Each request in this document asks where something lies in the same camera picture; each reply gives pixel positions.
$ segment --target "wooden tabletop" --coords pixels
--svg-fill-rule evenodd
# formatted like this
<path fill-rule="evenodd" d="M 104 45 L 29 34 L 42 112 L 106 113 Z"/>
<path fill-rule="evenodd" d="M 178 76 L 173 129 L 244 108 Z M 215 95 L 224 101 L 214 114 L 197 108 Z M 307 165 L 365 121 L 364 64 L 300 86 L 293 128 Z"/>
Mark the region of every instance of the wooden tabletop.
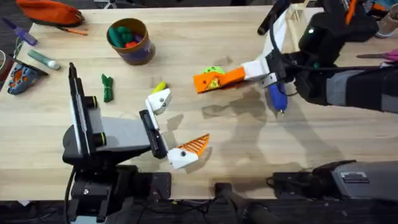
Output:
<path fill-rule="evenodd" d="M 68 63 L 73 62 L 85 93 L 101 100 L 103 116 L 139 117 L 144 100 L 161 81 L 173 99 L 158 116 L 169 146 L 210 133 L 199 161 L 173 170 L 167 160 L 147 152 L 125 164 L 141 171 L 172 173 L 172 198 L 208 198 L 215 182 L 231 182 L 243 196 L 273 198 L 264 179 L 273 172 L 310 169 L 342 159 L 398 160 L 398 116 L 389 113 L 311 105 L 289 98 L 284 117 L 276 118 L 264 90 L 253 83 L 238 89 L 197 95 L 192 76 L 225 57 L 231 70 L 255 59 L 264 37 L 257 27 L 269 6 L 175 9 L 113 9 L 82 11 L 89 35 L 83 37 L 53 27 L 33 25 L 38 52 L 62 64 L 53 71 L 27 56 L 19 59 L 50 76 L 25 93 L 0 93 L 0 200 L 62 199 L 72 167 L 62 161 L 62 137 L 72 124 L 69 110 Z M 307 9 L 312 15 L 319 9 Z M 118 19 L 142 20 L 156 46 L 153 60 L 130 66 L 109 46 L 106 31 Z M 379 60 L 356 59 L 359 53 L 383 52 L 398 45 L 386 40 L 347 44 L 339 65 L 377 65 Z M 292 50 L 287 34 L 284 51 Z M 101 74 L 114 78 L 114 97 L 103 103 Z"/>

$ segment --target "blue marker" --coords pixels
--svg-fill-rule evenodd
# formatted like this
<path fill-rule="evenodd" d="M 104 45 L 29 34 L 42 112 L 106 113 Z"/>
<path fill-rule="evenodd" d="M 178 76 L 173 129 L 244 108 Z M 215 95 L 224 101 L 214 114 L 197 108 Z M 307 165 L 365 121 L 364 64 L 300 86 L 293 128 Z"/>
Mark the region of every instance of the blue marker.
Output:
<path fill-rule="evenodd" d="M 32 35 L 30 35 L 24 29 L 16 26 L 15 24 L 13 24 L 11 21 L 9 21 L 6 18 L 2 17 L 1 19 L 5 24 L 7 24 L 8 27 L 10 27 L 10 29 L 12 29 L 18 35 L 19 38 L 26 41 L 29 45 L 35 46 L 37 44 L 36 38 L 34 38 Z"/>
<path fill-rule="evenodd" d="M 285 83 L 276 83 L 268 87 L 268 91 L 271 96 L 271 102 L 274 105 L 274 108 L 277 111 L 280 111 L 283 116 L 287 108 L 287 96 L 286 94 L 281 93 L 279 90 L 285 93 Z"/>

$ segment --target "orange pouch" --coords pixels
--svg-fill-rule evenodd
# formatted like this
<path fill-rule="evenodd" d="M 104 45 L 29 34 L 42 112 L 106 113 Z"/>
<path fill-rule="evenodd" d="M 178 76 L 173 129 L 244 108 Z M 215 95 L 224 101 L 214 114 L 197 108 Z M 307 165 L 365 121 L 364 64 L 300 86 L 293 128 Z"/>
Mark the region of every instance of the orange pouch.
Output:
<path fill-rule="evenodd" d="M 17 0 L 17 5 L 33 22 L 48 26 L 76 27 L 84 22 L 74 7 L 50 0 Z"/>

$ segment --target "cup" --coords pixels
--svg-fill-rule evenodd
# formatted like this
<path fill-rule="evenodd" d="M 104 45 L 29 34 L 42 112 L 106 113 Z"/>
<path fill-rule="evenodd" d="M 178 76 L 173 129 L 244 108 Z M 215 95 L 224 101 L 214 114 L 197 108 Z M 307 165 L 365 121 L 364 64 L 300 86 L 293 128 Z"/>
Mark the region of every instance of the cup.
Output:
<path fill-rule="evenodd" d="M 133 33 L 142 37 L 142 40 L 133 47 L 121 48 L 112 44 L 109 39 L 109 30 L 106 32 L 106 39 L 112 48 L 130 65 L 145 65 L 155 55 L 155 45 L 150 41 L 148 30 L 143 22 L 138 19 L 127 18 L 114 22 L 111 27 L 127 27 Z"/>

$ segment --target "green toy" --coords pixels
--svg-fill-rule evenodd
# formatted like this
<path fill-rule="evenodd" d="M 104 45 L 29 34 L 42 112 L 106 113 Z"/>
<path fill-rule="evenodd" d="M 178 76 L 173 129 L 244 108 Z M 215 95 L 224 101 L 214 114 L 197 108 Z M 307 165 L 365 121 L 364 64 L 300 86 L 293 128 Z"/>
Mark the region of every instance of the green toy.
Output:
<path fill-rule="evenodd" d="M 130 31 L 129 28 L 121 26 L 118 27 L 116 31 L 119 33 L 120 37 L 122 38 L 123 44 L 130 43 L 134 40 L 132 32 Z"/>
<path fill-rule="evenodd" d="M 131 34 L 131 31 L 130 31 L 129 28 L 121 26 L 121 27 L 118 27 L 118 33 L 120 33 L 120 34 Z"/>
<path fill-rule="evenodd" d="M 210 66 L 203 71 L 203 73 L 209 73 L 209 72 L 218 72 L 221 74 L 225 74 L 224 69 L 221 68 L 220 66 Z"/>
<path fill-rule="evenodd" d="M 124 48 L 122 38 L 120 37 L 120 35 L 116 32 L 116 30 L 113 27 L 109 28 L 108 34 L 109 34 L 109 38 L 111 39 L 112 44 L 115 47 Z"/>
<path fill-rule="evenodd" d="M 104 85 L 104 102 L 109 103 L 110 101 L 113 100 L 113 90 L 112 90 L 113 78 L 106 77 L 104 74 L 102 74 L 101 79 L 102 79 L 102 84 Z"/>
<path fill-rule="evenodd" d="M 121 34 L 124 44 L 130 43 L 134 40 L 132 34 Z"/>

